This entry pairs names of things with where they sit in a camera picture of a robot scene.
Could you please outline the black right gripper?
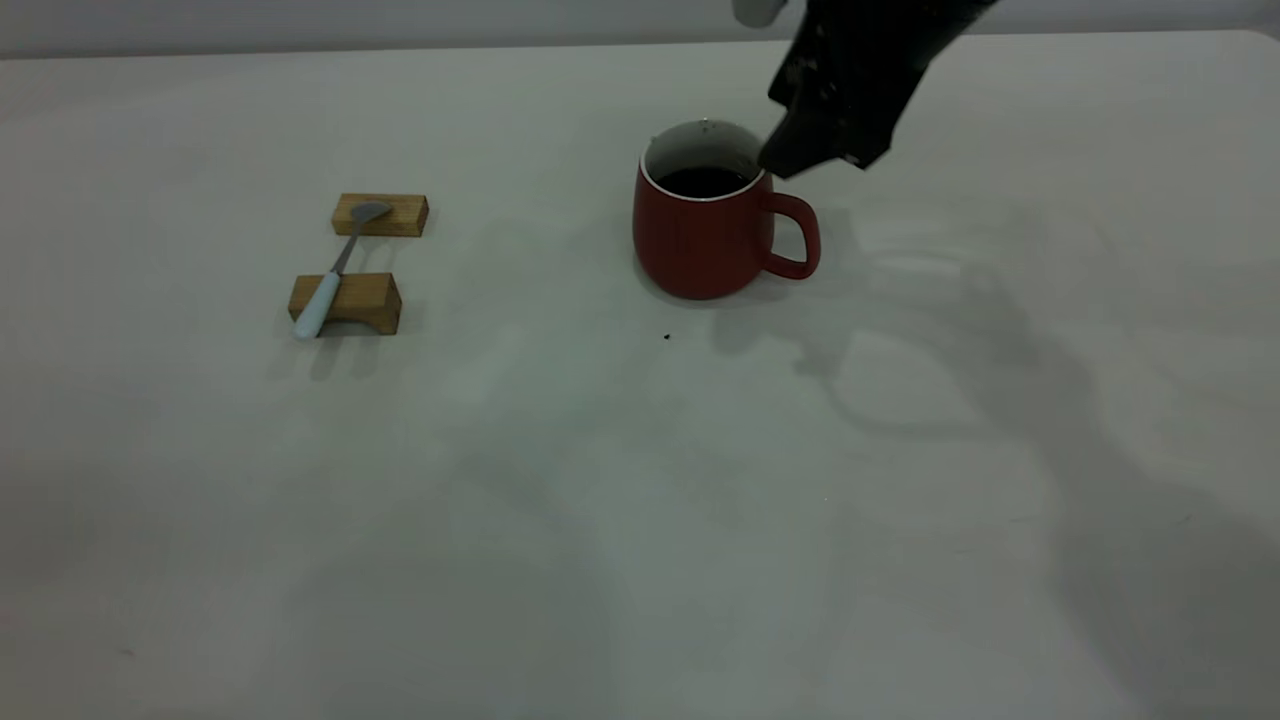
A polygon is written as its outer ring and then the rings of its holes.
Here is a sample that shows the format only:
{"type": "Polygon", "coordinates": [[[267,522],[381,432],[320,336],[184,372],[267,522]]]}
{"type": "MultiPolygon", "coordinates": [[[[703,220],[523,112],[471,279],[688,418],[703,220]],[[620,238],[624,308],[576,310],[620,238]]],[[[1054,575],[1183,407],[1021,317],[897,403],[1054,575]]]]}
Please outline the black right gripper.
{"type": "Polygon", "coordinates": [[[758,154],[763,170],[792,179],[845,160],[867,170],[886,155],[931,63],[993,1],[809,1],[768,96],[846,110],[790,108],[758,154]]]}

